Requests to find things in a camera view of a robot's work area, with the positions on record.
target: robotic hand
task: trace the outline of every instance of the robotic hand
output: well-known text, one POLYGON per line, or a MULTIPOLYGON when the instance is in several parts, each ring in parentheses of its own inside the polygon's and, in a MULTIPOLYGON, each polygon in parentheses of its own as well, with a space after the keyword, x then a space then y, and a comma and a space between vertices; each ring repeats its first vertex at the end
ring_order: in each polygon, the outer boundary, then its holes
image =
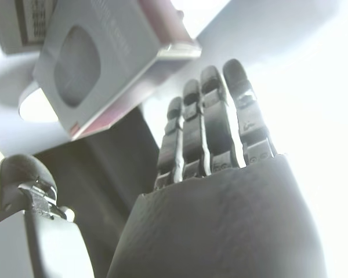
MULTIPOLYGON (((223 75, 226 85, 215 67, 206 68, 200 82, 185 85, 183 100, 171 102, 154 192, 138 197, 109 278, 326 277, 313 220, 244 69, 231 60, 223 75)), ((56 192, 36 159, 1 162, 0 277, 93 277, 81 234, 56 206, 56 192)))

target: gray robotic hand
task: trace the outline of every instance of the gray robotic hand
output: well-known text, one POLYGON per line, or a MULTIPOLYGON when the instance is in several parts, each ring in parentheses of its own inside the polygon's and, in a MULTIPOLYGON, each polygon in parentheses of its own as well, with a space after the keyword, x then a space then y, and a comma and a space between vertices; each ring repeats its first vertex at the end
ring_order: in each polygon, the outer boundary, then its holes
MULTIPOLYGON (((171 102, 154 191, 138 197, 109 278, 326 277, 310 212, 242 65, 230 60, 223 75, 225 84, 215 67, 204 69, 171 102)), ((0 277, 93 277, 79 229, 56 196, 38 160, 0 163, 0 277)))

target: box with oval cutout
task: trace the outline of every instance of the box with oval cutout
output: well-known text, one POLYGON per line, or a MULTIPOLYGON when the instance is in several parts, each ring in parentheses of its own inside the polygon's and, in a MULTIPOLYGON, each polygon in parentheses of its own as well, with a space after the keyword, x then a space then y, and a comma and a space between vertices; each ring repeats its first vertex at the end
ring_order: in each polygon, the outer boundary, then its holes
POLYGON ((108 129, 200 54, 170 0, 58 1, 34 78, 76 139, 108 129))

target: white light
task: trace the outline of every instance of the white light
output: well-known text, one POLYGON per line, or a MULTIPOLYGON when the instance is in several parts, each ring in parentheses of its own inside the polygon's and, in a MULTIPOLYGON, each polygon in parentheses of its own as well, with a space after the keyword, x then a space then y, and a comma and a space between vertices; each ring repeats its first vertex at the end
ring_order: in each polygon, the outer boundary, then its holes
POLYGON ((172 0, 184 13, 183 23, 192 38, 196 38, 230 0, 172 0))
POLYGON ((20 99, 19 115, 29 122, 57 122, 58 117, 42 89, 33 82, 20 99))

